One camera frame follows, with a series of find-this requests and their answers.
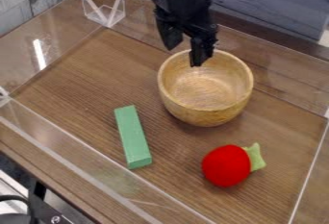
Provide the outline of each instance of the red strawberry toy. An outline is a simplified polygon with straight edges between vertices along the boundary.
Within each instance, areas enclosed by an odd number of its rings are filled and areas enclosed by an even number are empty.
[[[236,185],[251,172],[265,166],[259,143],[249,148],[237,145],[219,147],[203,160],[207,179],[220,187]]]

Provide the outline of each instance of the wooden table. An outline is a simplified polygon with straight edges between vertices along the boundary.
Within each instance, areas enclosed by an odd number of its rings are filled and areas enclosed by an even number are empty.
[[[96,1],[104,4],[109,0]],[[21,42],[22,34],[46,30],[51,18],[57,30],[50,32],[50,38],[61,38],[64,45],[70,44],[84,30],[94,30],[88,22],[90,28],[73,26],[74,18],[66,16],[70,10],[69,14],[86,21],[81,2],[66,0],[2,39],[0,52],[7,55],[6,60],[2,58],[2,66],[3,61],[11,64],[9,59],[18,58],[15,54],[19,53],[11,45]],[[74,146],[57,130],[46,129],[41,120],[27,119],[22,113],[17,119],[31,131],[37,143],[0,123],[0,150],[94,220],[146,223],[104,188],[105,185],[118,189],[121,184],[125,185],[116,181],[121,176],[88,154],[97,150],[125,165],[114,109],[134,104],[154,160],[152,166],[134,173],[215,223],[287,223],[328,122],[323,117],[329,105],[328,62],[224,27],[219,35],[220,48],[247,61],[255,74],[256,89],[247,111],[236,120],[217,128],[196,128],[166,112],[160,100],[157,70],[171,53],[164,50],[156,32],[153,4],[148,0],[126,0],[126,7],[124,22],[113,30],[96,26],[89,38],[68,52],[60,45],[61,60],[13,93],[22,105],[89,147]],[[11,76],[3,71],[5,80]],[[53,151],[43,150],[38,140]],[[204,156],[227,143],[249,146],[255,141],[261,144],[269,166],[239,186],[215,187],[203,177]],[[322,163],[319,168],[323,169],[318,168],[323,172],[322,183],[316,181],[316,187],[311,186],[307,192],[311,196],[308,205],[314,204],[318,210],[316,194],[329,196],[326,161]],[[193,218],[185,221],[176,218],[175,206],[172,209],[165,202],[158,209],[152,207],[148,192],[120,190],[128,196],[137,196],[133,202],[165,223],[200,222]],[[299,223],[320,223],[323,216],[306,211],[299,212],[298,218]]]

